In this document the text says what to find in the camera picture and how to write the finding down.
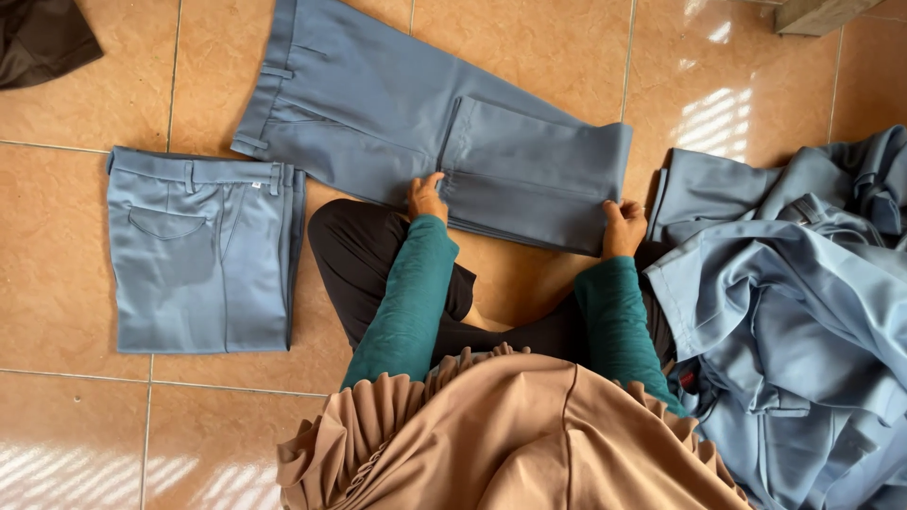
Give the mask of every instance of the hand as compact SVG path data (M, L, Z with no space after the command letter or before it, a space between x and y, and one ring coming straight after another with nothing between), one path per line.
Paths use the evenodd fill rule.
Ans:
M441 201L435 190L438 182L444 178L443 172L435 172L424 179L416 177L409 185L406 198L409 199L409 221L420 214L437 216L447 224L447 206Z
M646 210L638 202L622 200L620 205L605 201L601 208L608 215L608 227L601 245L601 259L632 257L646 237Z

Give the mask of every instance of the shiny floor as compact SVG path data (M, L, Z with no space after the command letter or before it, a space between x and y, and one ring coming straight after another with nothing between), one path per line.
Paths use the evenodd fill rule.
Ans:
M271 509L274 445L349 348L308 245L288 353L120 355L106 238L114 144L238 157L271 2L77 0L106 55L0 93L0 508ZM754 165L907 123L907 0L821 38L727 0L352 0L590 123L635 129L625 193L672 146ZM341 193L311 182L307 214ZM539 317L592 260L456 232L491 319Z

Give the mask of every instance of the wooden object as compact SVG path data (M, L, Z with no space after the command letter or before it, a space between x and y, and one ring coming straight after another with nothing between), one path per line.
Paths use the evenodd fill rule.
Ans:
M787 0L775 8L775 33L825 35L882 0Z

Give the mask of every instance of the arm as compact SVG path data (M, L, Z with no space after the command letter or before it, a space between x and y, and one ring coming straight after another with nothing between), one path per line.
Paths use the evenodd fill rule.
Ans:
M418 182L419 190L437 192L434 185L443 177L436 174ZM375 319L346 369L340 388L352 387L362 379L372 382L384 372L389 376L408 374L422 380L428 373L438 322L444 313L444 300L450 284L459 247L447 237L446 207L437 199L420 213L413 211L418 197L410 191L413 222L387 276L385 296Z
M668 391L658 355L646 329L646 307L639 290L633 254L646 231L642 207L625 202L605 203L608 229L602 262L580 273L574 282L589 336L591 369L626 386L639 381L651 396L668 404L668 411L685 417L687 411Z

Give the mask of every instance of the teal sleeve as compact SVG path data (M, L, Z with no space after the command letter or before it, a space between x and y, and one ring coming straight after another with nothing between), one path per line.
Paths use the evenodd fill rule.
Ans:
M413 220L341 389L362 379L375 382L384 372L391 377L408 374L413 381L425 378L459 251L436 216L422 214Z
M631 257L613 257L577 275L574 281L589 334L591 369L646 386L646 393L668 404L668 411L685 417L687 411L668 391L668 381L646 329L646 307L639 275Z

